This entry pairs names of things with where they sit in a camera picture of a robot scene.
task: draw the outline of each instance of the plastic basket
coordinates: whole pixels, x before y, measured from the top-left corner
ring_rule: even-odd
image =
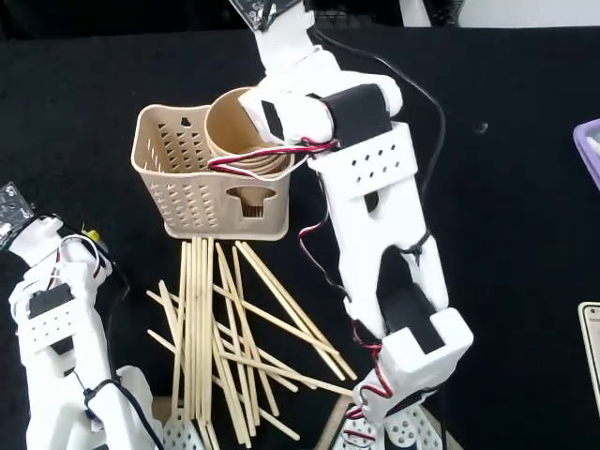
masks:
[[[167,233],[180,239],[280,239],[288,231],[290,177],[260,181],[209,171],[208,109],[150,105],[138,116],[131,165],[150,191]]]

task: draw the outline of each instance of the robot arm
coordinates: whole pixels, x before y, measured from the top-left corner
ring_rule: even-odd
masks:
[[[59,218],[34,216],[13,185],[0,189],[0,226],[5,230],[0,244],[30,266],[8,300],[27,377],[27,448],[154,449],[120,392],[125,387],[146,417],[152,416],[152,395],[139,369],[122,367],[116,371],[118,386],[84,393],[113,378],[94,308],[98,287],[113,271],[111,262],[86,236],[61,237]],[[160,431],[159,422],[154,427]]]
[[[249,14],[242,0],[232,2],[243,17]],[[337,151],[308,164],[324,186],[346,310],[381,341],[376,367],[353,390],[362,414],[380,424],[447,380],[473,334],[448,307],[438,249],[414,180],[408,125],[390,119],[402,106],[398,86],[383,75],[341,70],[333,54],[308,38],[314,18],[302,3],[265,3],[273,4],[267,26],[259,25],[260,8],[254,22],[247,22],[266,77],[240,103],[266,142],[298,143],[306,136],[340,143]],[[410,280],[398,279],[381,293],[382,257],[388,251],[401,255]]]

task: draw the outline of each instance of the yellow component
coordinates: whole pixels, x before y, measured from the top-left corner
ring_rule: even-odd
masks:
[[[94,242],[100,243],[100,233],[96,230],[90,230],[89,232],[83,232],[87,237],[92,239]]]

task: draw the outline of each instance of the stacked cups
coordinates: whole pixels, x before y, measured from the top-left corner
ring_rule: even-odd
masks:
[[[217,98],[204,121],[204,132],[213,157],[244,155],[261,148],[273,147],[264,142],[238,99],[250,88],[233,89]],[[273,175],[293,165],[292,155],[268,155],[230,163],[257,175]],[[240,187],[238,195],[248,206],[263,206],[271,190],[265,187]]]

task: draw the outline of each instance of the black table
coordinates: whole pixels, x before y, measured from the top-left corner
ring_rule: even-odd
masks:
[[[577,305],[598,299],[600,197],[572,140],[600,115],[600,29],[528,31],[369,29],[336,32],[404,68],[444,105],[448,138],[426,215],[442,254],[452,305],[475,342],[447,387],[449,429],[466,448],[597,448],[600,424],[578,325]],[[345,68],[381,71],[338,53]],[[150,103],[205,104],[262,76],[246,32],[107,37],[0,46],[0,181],[14,180],[30,202],[102,233],[133,286],[115,316],[115,358],[168,395],[171,356],[145,335],[168,336],[163,313],[143,295],[164,278],[176,286],[178,242],[167,237],[149,194],[129,167],[138,111]],[[435,139],[432,108],[403,89],[423,166]],[[338,294],[303,258],[295,234],[323,200],[308,170],[292,180],[291,229],[257,246],[284,285],[349,361],[366,373]],[[311,238],[335,270],[330,229]],[[295,264],[281,263],[290,255]],[[0,257],[0,298],[23,273]],[[251,301],[285,317],[246,269]],[[0,308],[0,440],[22,448],[26,392],[14,324]],[[257,340],[303,372],[334,381],[314,352],[254,322]],[[335,402],[322,391],[277,389],[281,418],[300,444],[263,425],[257,448],[313,445]],[[222,448],[233,448],[218,419]]]

